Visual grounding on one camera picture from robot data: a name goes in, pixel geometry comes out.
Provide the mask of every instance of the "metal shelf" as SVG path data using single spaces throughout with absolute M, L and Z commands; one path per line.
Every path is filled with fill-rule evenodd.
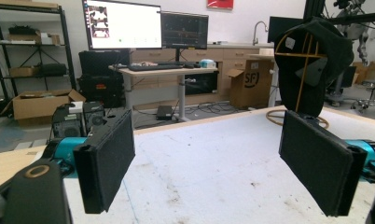
M 47 56 L 49 56 L 51 59 L 53 59 L 55 62 L 57 62 L 54 58 L 52 58 L 49 54 L 44 52 L 42 48 L 57 48 L 57 47 L 63 47 L 66 54 L 66 61 L 67 61 L 67 70 L 68 74 L 64 76 L 58 76 L 58 77 L 69 77 L 69 81 L 71 84 L 71 88 L 76 90 L 76 80 L 75 80 L 75 74 L 74 74 L 74 66 L 72 61 L 72 54 L 69 44 L 69 37 L 68 37 L 68 30 L 65 20 L 65 13 L 63 11 L 63 8 L 61 6 L 58 6 L 57 4 L 51 4 L 51 3 L 34 3 L 34 2 L 21 2 L 22 6 L 20 5 L 9 5 L 9 4 L 0 4 L 0 9 L 3 10 L 5 13 L 5 10 L 11 10 L 11 11 L 24 11 L 27 13 L 45 13 L 45 14 L 56 14 L 60 16 L 60 24 L 62 27 L 62 37 L 64 44 L 62 45 L 42 45 L 42 44 L 12 44 L 12 43 L 0 43 L 1 49 L 0 50 L 0 57 L 2 57 L 7 65 L 7 68 L 11 68 L 9 56 L 7 49 L 10 47 L 30 47 L 30 48 L 36 48 L 35 53 L 39 53 L 39 63 L 42 62 L 42 56 L 41 53 L 45 53 Z M 4 40 L 3 33 L 2 33 L 2 26 L 0 22 L 0 40 Z M 44 78 L 46 89 L 48 89 L 48 83 L 46 81 L 46 78 L 49 76 L 34 76 L 34 77 L 11 77 L 9 74 L 5 74 L 4 70 L 1 68 L 0 64 L 0 82 L 2 86 L 2 90 L 5 96 L 5 99 L 10 99 L 7 93 L 7 88 L 5 84 L 5 80 L 10 80 L 12 87 L 13 87 L 13 93 L 15 96 L 17 96 L 19 93 L 17 91 L 16 83 L 14 79 L 21 79 L 21 78 Z

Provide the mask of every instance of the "sink faucet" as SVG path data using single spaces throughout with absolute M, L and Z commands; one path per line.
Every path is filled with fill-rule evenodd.
M 257 26 L 258 26 L 260 23 L 263 23 L 263 25 L 264 25 L 264 31 L 266 31 L 266 32 L 269 31 L 269 27 L 267 27 L 267 25 L 266 25 L 266 23 L 264 23 L 264 21 L 258 21 L 257 24 L 255 25 L 254 41 L 253 41 L 253 44 L 254 44 L 254 45 L 258 43 L 258 39 L 257 39 Z

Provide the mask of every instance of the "table surface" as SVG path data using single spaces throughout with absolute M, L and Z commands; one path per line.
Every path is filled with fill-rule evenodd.
M 134 72 L 128 68 L 120 68 L 118 69 L 118 72 L 120 72 L 121 74 L 129 75 L 131 77 L 161 77 L 212 73 L 216 70 L 217 68 L 178 68 Z
M 265 115 L 280 108 L 134 131 L 136 157 L 108 213 L 86 215 L 77 179 L 64 179 L 74 222 L 365 223 L 375 184 L 359 183 L 348 217 L 326 217 L 278 154 L 282 127 Z M 341 139 L 375 141 L 373 119 L 320 116 Z M 14 166 L 10 156 L 0 165 Z

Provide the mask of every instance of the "stool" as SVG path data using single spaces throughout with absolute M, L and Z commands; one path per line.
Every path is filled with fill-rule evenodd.
M 361 109 L 359 110 L 361 113 L 364 109 L 367 109 L 369 106 L 375 106 L 375 80 L 365 80 L 362 82 L 362 85 L 367 87 L 369 90 L 371 90 L 370 98 L 363 100 L 359 99 L 356 100 L 353 105 L 351 105 L 351 109 L 356 109 L 355 105 L 358 104 L 361 106 Z

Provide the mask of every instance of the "monitor screen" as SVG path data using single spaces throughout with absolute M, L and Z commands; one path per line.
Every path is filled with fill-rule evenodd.
M 162 47 L 207 49 L 208 19 L 207 15 L 162 11 Z
M 89 50 L 160 49 L 160 6 L 82 0 Z
M 303 23 L 303 19 L 270 17 L 268 43 L 275 42 L 277 37 L 292 27 Z

